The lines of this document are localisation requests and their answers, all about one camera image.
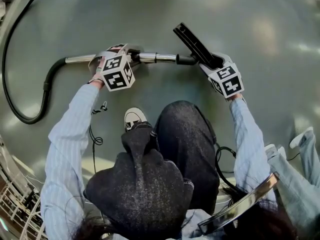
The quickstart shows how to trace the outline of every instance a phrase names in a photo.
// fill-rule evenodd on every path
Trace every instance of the dark gray jeans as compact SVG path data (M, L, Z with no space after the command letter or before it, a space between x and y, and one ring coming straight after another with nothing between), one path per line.
M121 140L126 152L97 172L83 194L122 236L175 238L188 209L214 212L215 133L195 105L169 104L154 129L136 123Z
M132 129L145 126L137 123ZM174 162L182 176L194 184L189 209L213 214L220 184L215 165L216 135L198 107L187 101L166 106L151 132L151 140L163 158Z

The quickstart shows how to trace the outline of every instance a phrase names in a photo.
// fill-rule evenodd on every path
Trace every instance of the dark hair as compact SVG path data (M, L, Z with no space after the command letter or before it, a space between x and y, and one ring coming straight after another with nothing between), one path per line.
M313 225L313 231L315 233L313 233L312 236L312 240L320 240L320 230L319 230L319 226L320 226L320 215L317 216L317 218L315 219L314 225Z
M231 196L232 203L247 195L246 192L231 188L224 189ZM298 235L284 211L278 209L275 202L262 200L255 204L236 221L224 228L224 240L250 239L259 240L296 240Z
M238 189L224 189L236 203L247 193ZM263 200L242 214L234 223L224 228L224 240L259 239L259 240L296 240L297 233L284 212L278 210L274 202ZM103 234L123 235L111 223L105 223L101 216L92 217L89 214L73 234L73 240L101 240Z
M88 213L85 218L82 220L80 226L74 232L72 239L73 240L101 240L101 237L104 234L119 234L111 224L103 221L101 216L92 217Z

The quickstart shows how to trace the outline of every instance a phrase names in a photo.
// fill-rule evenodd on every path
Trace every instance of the jeans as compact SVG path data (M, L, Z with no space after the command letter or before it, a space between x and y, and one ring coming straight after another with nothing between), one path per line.
M188 209L213 214L220 183L215 133L195 105L169 104L154 128L137 122L121 140L126 152L95 173L83 195L122 236L176 237Z
M284 208L292 224L307 236L316 232L320 217L320 161L315 144L312 130L307 131L299 143L304 176L274 147L266 151L271 171L279 178L277 189Z
M161 112L151 132L156 149L194 185L189 209L213 214L219 192L214 144L216 135L197 106L176 101Z

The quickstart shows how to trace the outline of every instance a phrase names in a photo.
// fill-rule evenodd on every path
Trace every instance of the metal rack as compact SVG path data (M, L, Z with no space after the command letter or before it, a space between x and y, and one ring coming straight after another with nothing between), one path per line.
M7 222L19 233L19 239L48 239L40 214L38 190L19 170L1 136L0 176L5 183L0 192L0 208Z

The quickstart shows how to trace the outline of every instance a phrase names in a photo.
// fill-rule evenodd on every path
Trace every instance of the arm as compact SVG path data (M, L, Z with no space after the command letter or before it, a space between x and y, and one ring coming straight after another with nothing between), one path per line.
M240 94L233 97L230 110L237 149L234 177L237 186L249 193L270 175L263 134ZM266 198L276 200L273 190Z
M81 158L100 81L82 86L49 134L51 145L41 191L41 216L49 240L69 239L84 216Z

